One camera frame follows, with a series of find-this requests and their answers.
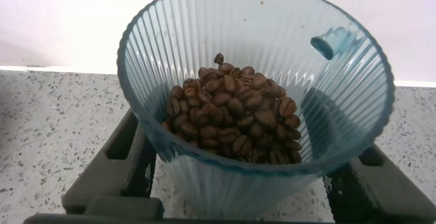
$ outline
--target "speckled countertop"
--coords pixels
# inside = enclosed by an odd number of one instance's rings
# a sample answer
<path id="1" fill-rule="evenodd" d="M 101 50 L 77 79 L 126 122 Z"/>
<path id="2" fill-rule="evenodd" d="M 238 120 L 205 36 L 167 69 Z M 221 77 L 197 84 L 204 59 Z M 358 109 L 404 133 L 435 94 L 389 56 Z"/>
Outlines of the speckled countertop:
<path id="1" fill-rule="evenodd" d="M 127 109 L 113 75 L 0 71 L 0 223 L 64 212 L 62 195 Z M 399 87 L 376 143 L 436 204 L 435 124 L 436 89 Z M 160 160 L 152 195 L 162 200 L 166 217 L 192 216 Z M 321 179 L 264 219 L 333 221 Z"/>

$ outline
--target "white wall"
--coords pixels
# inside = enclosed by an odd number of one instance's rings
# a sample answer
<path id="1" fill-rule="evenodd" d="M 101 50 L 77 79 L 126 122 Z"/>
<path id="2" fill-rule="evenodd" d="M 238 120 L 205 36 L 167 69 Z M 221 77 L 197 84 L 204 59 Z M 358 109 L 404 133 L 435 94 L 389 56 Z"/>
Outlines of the white wall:
<path id="1" fill-rule="evenodd" d="M 0 65 L 116 73 L 119 40 L 152 0 L 0 0 Z M 436 82 L 436 0 L 328 0 L 379 41 L 396 80 Z"/>

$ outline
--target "translucent blue container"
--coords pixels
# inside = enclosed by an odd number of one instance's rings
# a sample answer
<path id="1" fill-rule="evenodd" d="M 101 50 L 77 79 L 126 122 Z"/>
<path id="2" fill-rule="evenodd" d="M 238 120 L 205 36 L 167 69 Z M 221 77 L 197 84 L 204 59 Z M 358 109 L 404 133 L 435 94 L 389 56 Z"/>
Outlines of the translucent blue container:
<path id="1" fill-rule="evenodd" d="M 235 67 L 253 66 L 296 101 L 301 164 L 226 159 L 160 125 L 171 87 L 216 67 L 218 52 Z M 118 75 L 168 174 L 205 218 L 254 218 L 359 155 L 382 132 L 394 100 L 380 46 L 324 0 L 154 0 L 123 34 Z"/>

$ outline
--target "coffee bean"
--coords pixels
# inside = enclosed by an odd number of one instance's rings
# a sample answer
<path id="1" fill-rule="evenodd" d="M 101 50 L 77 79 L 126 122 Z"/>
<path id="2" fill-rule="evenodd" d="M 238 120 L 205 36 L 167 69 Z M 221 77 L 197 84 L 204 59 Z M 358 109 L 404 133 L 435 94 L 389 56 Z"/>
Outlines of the coffee bean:
<path id="1" fill-rule="evenodd" d="M 179 101 L 180 104 L 180 110 L 182 113 L 188 113 L 189 112 L 189 106 L 188 103 L 185 100 Z"/>
<path id="2" fill-rule="evenodd" d="M 271 109 L 271 103 L 272 103 L 272 99 L 271 98 L 267 98 L 265 97 L 262 100 L 262 105 L 260 105 L 260 109 L 261 110 L 268 110 Z"/>
<path id="3" fill-rule="evenodd" d="M 266 78 L 261 73 L 256 73 L 254 75 L 253 82 L 251 83 L 251 88 L 255 91 L 259 91 L 260 89 L 266 86 Z"/>
<path id="4" fill-rule="evenodd" d="M 232 98 L 232 96 L 227 94 L 227 93 L 220 93 L 220 94 L 215 95 L 215 97 L 213 98 L 213 103 L 216 106 L 226 105 L 227 102 L 229 102 L 229 100 L 231 98 Z"/>
<path id="5" fill-rule="evenodd" d="M 289 163 L 289 159 L 287 159 L 280 150 L 272 150 L 270 152 L 270 162 L 271 164 L 286 164 Z"/>
<path id="6" fill-rule="evenodd" d="M 219 67 L 218 70 L 223 71 L 225 74 L 229 75 L 230 72 L 232 71 L 232 69 L 234 69 L 234 66 L 230 63 L 222 63 Z"/>
<path id="7" fill-rule="evenodd" d="M 192 123 L 185 121 L 180 126 L 180 130 L 188 137 L 190 138 L 196 138 L 198 137 L 198 129 L 195 127 Z"/>
<path id="8" fill-rule="evenodd" d="M 205 148 L 216 148 L 219 146 L 219 142 L 215 139 L 203 139 L 202 146 Z"/>
<path id="9" fill-rule="evenodd" d="M 210 67 L 208 70 L 211 71 L 211 72 L 215 72 L 217 74 L 218 78 L 222 78 L 225 75 L 225 72 L 223 70 L 219 70 L 219 69 L 216 69 L 216 68 L 213 68 L 213 67 Z"/>
<path id="10" fill-rule="evenodd" d="M 188 78 L 185 81 L 183 81 L 183 89 L 186 90 L 188 88 L 193 88 L 195 90 L 198 89 L 198 83 L 193 78 Z"/>
<path id="11" fill-rule="evenodd" d="M 186 99 L 197 98 L 197 90 L 194 88 L 185 89 L 185 97 Z"/>
<path id="12" fill-rule="evenodd" d="M 217 108 L 215 106 L 215 108 L 213 108 L 209 114 L 211 123 L 214 125 L 221 125 L 221 123 L 224 121 L 225 114 L 221 108 Z"/>
<path id="13" fill-rule="evenodd" d="M 239 67 L 235 67 L 234 69 L 232 69 L 232 71 L 230 71 L 229 76 L 233 79 L 237 79 L 240 77 L 240 69 Z"/>
<path id="14" fill-rule="evenodd" d="M 243 86 L 238 90 L 237 97 L 244 102 L 246 99 L 253 96 L 253 91 L 248 86 Z"/>
<path id="15" fill-rule="evenodd" d="M 252 81 L 254 79 L 254 75 L 253 74 L 242 73 L 242 74 L 240 74 L 240 78 L 244 78 L 246 80 Z"/>
<path id="16" fill-rule="evenodd" d="M 285 147 L 287 147 L 290 150 L 296 150 L 299 151 L 302 149 L 302 146 L 300 143 L 295 142 L 295 141 L 290 141 L 290 142 L 285 142 Z"/>
<path id="17" fill-rule="evenodd" d="M 218 53 L 213 60 L 214 63 L 221 65 L 224 62 L 224 56 L 221 53 Z"/>
<path id="18" fill-rule="evenodd" d="M 247 128 L 251 126 L 253 121 L 254 121 L 253 115 L 251 113 L 247 113 L 236 122 L 236 125 L 240 128 Z"/>
<path id="19" fill-rule="evenodd" d="M 234 115 L 239 116 L 244 113 L 243 103 L 238 98 L 232 98 L 227 103 L 228 110 Z"/>
<path id="20" fill-rule="evenodd" d="M 251 140 L 246 135 L 241 135 L 233 142 L 233 153 L 246 156 L 251 151 Z"/>
<path id="21" fill-rule="evenodd" d="M 200 79 L 203 81 L 203 84 L 207 84 L 211 80 L 218 79 L 218 75 L 214 71 L 207 70 L 205 74 L 202 74 L 202 77 Z"/>
<path id="22" fill-rule="evenodd" d="M 300 123 L 300 119 L 295 114 L 291 114 L 291 116 L 285 118 L 283 125 L 285 125 L 287 129 L 293 130 L 298 128 L 298 126 L 300 126 Z"/>
<path id="23" fill-rule="evenodd" d="M 295 104 L 295 101 L 292 100 L 289 97 L 282 97 L 280 99 L 280 106 L 279 106 L 279 114 L 283 117 L 291 116 L 295 111 L 297 111 L 297 105 Z"/>
<path id="24" fill-rule="evenodd" d="M 200 101 L 198 99 L 195 98 L 191 98 L 188 100 L 188 104 L 192 107 L 192 108 L 199 108 L 201 106 Z"/>
<path id="25" fill-rule="evenodd" d="M 179 85 L 174 85 L 171 89 L 170 96 L 175 99 L 182 99 L 185 92 Z"/>
<path id="26" fill-rule="evenodd" d="M 297 151 L 290 152 L 290 157 L 292 159 L 292 163 L 301 163 L 302 161 L 301 154 Z"/>
<path id="27" fill-rule="evenodd" d="M 256 146 L 260 148 L 270 148 L 273 145 L 273 137 L 271 134 L 265 134 L 260 139 L 256 140 Z"/>
<path id="28" fill-rule="evenodd" d="M 241 70 L 241 72 L 242 72 L 243 74 L 251 74 L 251 75 L 254 75 L 254 68 L 253 68 L 253 67 L 250 67 L 250 66 L 248 66 L 248 67 L 244 67 L 244 68 Z"/>
<path id="29" fill-rule="evenodd" d="M 262 136 L 264 136 L 264 134 L 265 134 L 264 129 L 258 123 L 254 123 L 250 127 L 250 137 L 253 140 L 260 139 Z"/>
<path id="30" fill-rule="evenodd" d="M 296 130 L 296 129 L 293 129 L 293 130 L 289 131 L 287 133 L 287 136 L 291 140 L 299 140 L 299 139 L 301 139 L 301 133 L 298 130 Z"/>
<path id="31" fill-rule="evenodd" d="M 209 124 L 209 112 L 205 109 L 196 110 L 195 123 L 199 127 L 207 126 Z"/>
<path id="32" fill-rule="evenodd" d="M 285 127 L 281 124 L 277 124 L 277 128 L 275 131 L 275 136 L 278 140 L 284 140 L 287 136 L 287 131 L 285 130 Z"/>
<path id="33" fill-rule="evenodd" d="M 205 68 L 205 67 L 201 67 L 201 68 L 198 70 L 198 77 L 199 77 L 200 79 L 203 79 L 203 76 L 206 75 L 208 72 L 209 72 L 209 70 L 207 70 L 207 68 Z"/>
<path id="34" fill-rule="evenodd" d="M 178 115 L 172 122 L 171 122 L 171 126 L 173 128 L 173 130 L 179 130 L 181 125 L 188 120 L 188 115 L 187 114 L 180 114 Z"/>
<path id="35" fill-rule="evenodd" d="M 241 79 L 235 79 L 234 83 L 236 85 L 236 90 L 238 91 L 240 88 L 245 86 L 245 83 Z"/>
<path id="36" fill-rule="evenodd" d="M 188 141 L 192 146 L 195 146 L 195 147 L 199 147 L 199 144 L 198 144 L 198 141 L 197 140 L 190 140 L 190 141 Z"/>
<path id="37" fill-rule="evenodd" d="M 169 116 L 176 116 L 180 110 L 180 103 L 176 98 L 170 98 L 166 103 L 166 112 Z"/>
<path id="38" fill-rule="evenodd" d="M 262 105 L 262 99 L 263 98 L 261 96 L 255 96 L 252 98 L 248 98 L 244 102 L 245 109 L 247 109 L 248 111 L 257 110 L 260 107 L 260 105 Z"/>
<path id="39" fill-rule="evenodd" d="M 203 139 L 216 138 L 218 136 L 219 131 L 220 131 L 219 127 L 209 125 L 200 129 L 200 135 Z"/>
<path id="40" fill-rule="evenodd" d="M 254 113 L 254 117 L 259 124 L 269 129 L 274 129 L 277 124 L 276 118 L 271 110 L 257 111 Z"/>
<path id="41" fill-rule="evenodd" d="M 234 95 L 236 92 L 236 84 L 234 79 L 228 75 L 224 76 L 224 90 L 231 95 Z"/>
<path id="42" fill-rule="evenodd" d="M 206 90 L 209 93 L 215 93 L 221 85 L 220 80 L 210 80 L 206 83 Z"/>
<path id="43" fill-rule="evenodd" d="M 218 140 L 224 144 L 231 144 L 236 140 L 236 131 L 233 128 L 222 129 L 218 133 Z"/>
<path id="44" fill-rule="evenodd" d="M 203 104 L 208 104 L 208 103 L 212 103 L 213 101 L 213 97 L 211 94 L 209 94 L 209 92 L 207 91 L 200 91 L 198 93 L 198 99 L 200 100 L 201 103 Z"/>
<path id="45" fill-rule="evenodd" d="M 170 125 L 169 125 L 166 121 L 162 122 L 161 125 L 162 125 L 163 128 L 165 128 L 166 130 L 171 131 Z"/>

